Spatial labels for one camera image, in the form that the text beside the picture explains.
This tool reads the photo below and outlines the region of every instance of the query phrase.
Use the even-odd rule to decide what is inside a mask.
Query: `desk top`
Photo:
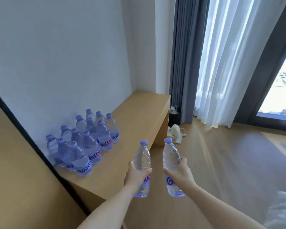
[[[133,160],[140,140],[147,140],[150,149],[169,107],[169,95],[134,92],[112,112],[119,127],[120,140],[110,151],[102,151],[102,160],[93,166],[92,172],[86,177],[61,167],[56,168],[57,172],[103,199],[114,196],[123,187],[128,162]]]

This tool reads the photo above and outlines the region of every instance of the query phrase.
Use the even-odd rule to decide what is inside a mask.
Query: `group of water bottles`
[[[102,159],[101,150],[109,151],[119,140],[119,129],[111,113],[106,118],[101,112],[96,116],[91,109],[86,110],[86,119],[76,117],[76,127],[70,130],[66,125],[60,127],[61,137],[46,136],[49,156],[55,165],[76,171],[84,177],[92,171],[92,166]]]
[[[177,171],[181,159],[178,150],[174,146],[171,138],[164,139],[164,143],[165,146],[163,150],[163,166],[169,170]],[[142,140],[134,156],[133,165],[138,171],[145,171],[150,168],[150,153],[147,148],[147,144],[148,144],[147,141]],[[173,197],[185,196],[183,191],[180,190],[178,186],[176,186],[176,184],[170,177],[166,175],[165,178],[166,178],[167,190],[170,196]],[[149,180],[150,176],[145,178],[143,184],[140,186],[140,189],[135,195],[135,197],[144,198],[148,195]]]

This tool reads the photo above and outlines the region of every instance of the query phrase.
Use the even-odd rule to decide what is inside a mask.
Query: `water bottle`
[[[60,127],[60,130],[61,130],[60,137],[64,138],[67,143],[71,142],[72,133],[71,130],[68,128],[68,126],[63,125],[62,127]]]
[[[85,177],[92,171],[92,164],[84,150],[77,146],[76,141],[70,143],[71,162],[79,176]]]
[[[76,128],[81,134],[86,131],[86,122],[81,115],[76,116]]]
[[[96,112],[96,118],[95,118],[95,123],[99,123],[101,121],[105,121],[105,117],[102,115],[100,111]]]
[[[71,151],[68,143],[63,137],[61,137],[57,140],[57,144],[58,144],[58,154],[61,160],[64,162],[66,168],[69,171],[75,171],[74,165],[72,164],[71,161]]]
[[[71,141],[76,141],[77,146],[84,148],[83,142],[84,142],[84,138],[83,136],[80,134],[80,132],[78,131],[77,128],[73,128],[71,129],[71,133],[72,133],[72,137],[71,137]]]
[[[84,148],[85,154],[88,155],[92,165],[98,164],[102,160],[100,145],[90,136],[89,131],[84,131]]]
[[[91,117],[91,119],[95,122],[95,115],[93,114],[91,109],[86,110],[86,121],[89,117]]]
[[[57,139],[53,134],[49,134],[46,136],[47,139],[47,149],[49,151],[49,158],[53,159],[55,164],[54,165],[59,165],[60,167],[65,167],[64,163],[59,157],[58,154],[58,144],[57,144]]]
[[[165,146],[163,150],[163,167],[171,171],[177,171],[180,163],[180,156],[178,150],[173,145],[173,141],[171,138],[164,139],[164,143]],[[185,196],[183,191],[180,190],[178,186],[176,186],[176,184],[170,177],[165,175],[165,178],[166,178],[167,190],[170,196],[173,197]]]
[[[87,125],[86,125],[86,130],[89,131],[90,136],[92,136],[96,141],[98,139],[97,131],[98,127],[94,123],[91,117],[87,118]]]
[[[115,143],[120,140],[119,129],[116,120],[112,117],[111,113],[106,114],[105,125],[109,129],[112,142]]]
[[[145,171],[150,168],[150,153],[147,148],[148,141],[142,140],[140,146],[136,151],[134,156],[133,165],[138,171]],[[149,179],[150,175],[147,176],[143,184],[140,186],[139,191],[136,193],[135,197],[144,198],[149,192]]]
[[[111,135],[108,128],[104,125],[104,121],[98,122],[98,140],[102,150],[109,151],[112,149]]]

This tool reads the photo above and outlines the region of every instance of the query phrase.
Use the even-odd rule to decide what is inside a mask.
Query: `person's left hand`
[[[151,174],[153,171],[152,168],[149,168],[148,170],[145,170],[143,172],[140,172],[136,170],[136,168],[133,165],[133,162],[128,163],[128,171],[126,173],[126,176],[124,178],[124,186],[130,186],[134,189],[134,191],[137,191],[139,187],[142,185],[144,179]]]

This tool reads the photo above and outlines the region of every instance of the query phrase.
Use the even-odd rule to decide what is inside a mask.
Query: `wooden floor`
[[[176,148],[187,158],[196,183],[263,223],[277,191],[286,192],[285,133],[241,124],[207,132],[196,118],[182,127],[187,137]],[[212,228],[189,197],[168,195],[163,148],[155,145],[150,152],[149,196],[132,200],[125,217],[127,228]]]

